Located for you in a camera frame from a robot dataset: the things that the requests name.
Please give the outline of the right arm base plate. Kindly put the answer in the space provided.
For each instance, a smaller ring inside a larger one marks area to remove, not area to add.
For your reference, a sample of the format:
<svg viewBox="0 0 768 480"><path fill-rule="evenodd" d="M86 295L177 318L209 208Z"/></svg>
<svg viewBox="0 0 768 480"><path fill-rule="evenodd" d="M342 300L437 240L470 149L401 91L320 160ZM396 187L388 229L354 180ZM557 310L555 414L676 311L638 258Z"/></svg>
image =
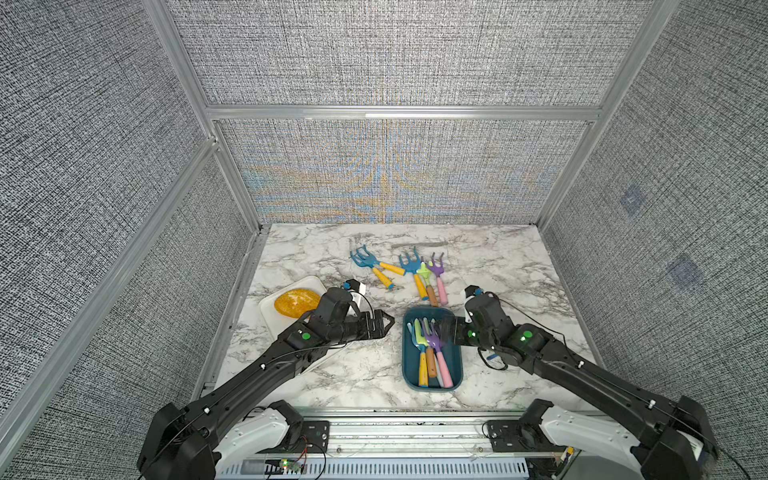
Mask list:
<svg viewBox="0 0 768 480"><path fill-rule="evenodd" d="M488 420L482 427L494 453L557 453L566 448L555 445L543 433L539 425L520 420Z"/></svg>

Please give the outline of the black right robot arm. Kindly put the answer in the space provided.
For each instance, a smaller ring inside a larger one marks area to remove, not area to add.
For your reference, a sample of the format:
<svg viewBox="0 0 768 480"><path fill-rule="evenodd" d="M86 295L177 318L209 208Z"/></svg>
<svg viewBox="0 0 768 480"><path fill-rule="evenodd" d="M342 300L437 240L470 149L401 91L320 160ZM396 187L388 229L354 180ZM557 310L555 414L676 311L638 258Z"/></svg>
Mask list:
<svg viewBox="0 0 768 480"><path fill-rule="evenodd" d="M671 400L644 390L574 353L544 328L514 323L493 292L467 287L464 308L452 325L454 344L490 351L504 365L553 382L606 416L590 420L535 401L526 411L534 436L599 455L645 479L700 479L722 454L706 411L692 398Z"/></svg>

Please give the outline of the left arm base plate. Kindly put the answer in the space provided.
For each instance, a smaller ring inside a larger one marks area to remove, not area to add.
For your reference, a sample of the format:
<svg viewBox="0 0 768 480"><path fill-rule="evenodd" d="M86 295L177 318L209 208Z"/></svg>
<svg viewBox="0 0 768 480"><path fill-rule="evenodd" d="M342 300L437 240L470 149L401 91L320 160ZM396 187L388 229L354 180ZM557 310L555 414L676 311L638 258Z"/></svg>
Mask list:
<svg viewBox="0 0 768 480"><path fill-rule="evenodd" d="M308 448L310 452L328 450L330 439L329 421L307 421L291 425L285 438L274 448L263 450L263 453L298 454Z"/></svg>

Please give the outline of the light green rake brown handle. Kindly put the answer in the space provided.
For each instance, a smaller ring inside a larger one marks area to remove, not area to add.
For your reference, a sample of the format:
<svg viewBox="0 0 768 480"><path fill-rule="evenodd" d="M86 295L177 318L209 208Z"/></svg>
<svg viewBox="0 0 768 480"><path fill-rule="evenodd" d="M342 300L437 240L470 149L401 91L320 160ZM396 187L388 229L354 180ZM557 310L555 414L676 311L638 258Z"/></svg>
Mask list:
<svg viewBox="0 0 768 480"><path fill-rule="evenodd" d="M414 322L414 332L416 335L416 341L418 348L421 352L421 362L424 365L424 376L426 378L435 378L434 373L434 352L432 351L431 347L428 344L428 341L424 335L423 328L422 328L422 322L420 319L416 319Z"/></svg>

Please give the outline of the light blue rake white handle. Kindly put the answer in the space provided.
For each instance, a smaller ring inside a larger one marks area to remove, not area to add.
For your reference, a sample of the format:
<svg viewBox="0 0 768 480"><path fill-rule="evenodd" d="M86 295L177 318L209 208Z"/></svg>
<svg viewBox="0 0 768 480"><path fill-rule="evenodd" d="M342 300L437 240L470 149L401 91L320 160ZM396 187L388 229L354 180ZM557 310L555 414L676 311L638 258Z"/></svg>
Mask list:
<svg viewBox="0 0 768 480"><path fill-rule="evenodd" d="M443 382L442 374L441 374L441 372L439 370L439 367L437 365L437 361L434 360L433 364L434 364L433 365L434 366L433 370L434 370L435 378L437 379L437 383L439 385L439 388L444 388L444 382Z"/></svg>

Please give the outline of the purple rake pink handle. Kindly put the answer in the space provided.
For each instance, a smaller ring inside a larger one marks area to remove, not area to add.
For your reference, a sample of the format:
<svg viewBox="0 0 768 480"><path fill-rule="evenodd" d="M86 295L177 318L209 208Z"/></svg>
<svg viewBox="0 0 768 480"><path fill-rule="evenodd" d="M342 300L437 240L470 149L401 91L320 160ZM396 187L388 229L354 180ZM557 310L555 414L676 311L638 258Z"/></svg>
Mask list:
<svg viewBox="0 0 768 480"><path fill-rule="evenodd" d="M425 337L428 341L429 346L434 352L434 360L437 361L437 365L442 374L442 378L444 382L443 389L452 388L454 386L454 383L453 383L450 371L448 369L445 356L442 352L443 344L437 332L437 325L435 324L435 321L433 319L427 319L426 317L422 319L422 324L425 330Z"/></svg>
<svg viewBox="0 0 768 480"><path fill-rule="evenodd" d="M435 257L435 253L432 253L431 258L427 263L427 268L435 277L437 288L438 288L438 298L439 298L440 304L443 306L447 306L448 296L447 296L445 284L442 279L442 275L445 272L444 262L443 262L443 253L441 253L438 258Z"/></svg>

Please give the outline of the teal storage box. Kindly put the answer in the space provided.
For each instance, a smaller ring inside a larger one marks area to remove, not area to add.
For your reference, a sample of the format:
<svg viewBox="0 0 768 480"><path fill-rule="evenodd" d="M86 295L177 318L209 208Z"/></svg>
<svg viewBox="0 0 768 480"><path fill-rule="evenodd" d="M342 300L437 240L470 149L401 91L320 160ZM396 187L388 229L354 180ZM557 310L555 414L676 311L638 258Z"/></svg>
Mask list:
<svg viewBox="0 0 768 480"><path fill-rule="evenodd" d="M455 315L437 307L413 307L403 317L402 375L420 392L447 393L463 379L460 347L451 342L449 327Z"/></svg>

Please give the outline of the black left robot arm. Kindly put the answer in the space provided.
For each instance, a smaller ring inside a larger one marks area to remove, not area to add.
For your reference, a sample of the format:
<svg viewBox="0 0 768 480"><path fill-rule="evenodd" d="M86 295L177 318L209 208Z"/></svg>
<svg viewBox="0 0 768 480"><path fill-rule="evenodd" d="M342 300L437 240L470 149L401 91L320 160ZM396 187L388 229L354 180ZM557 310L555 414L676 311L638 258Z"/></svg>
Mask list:
<svg viewBox="0 0 768 480"><path fill-rule="evenodd" d="M292 445L303 422L293 407L278 401L256 417L251 412L328 351L384 338L394 324L383 310L361 310L349 291L328 289L247 368L184 407L162 407L137 460L140 477L213 479L252 453Z"/></svg>

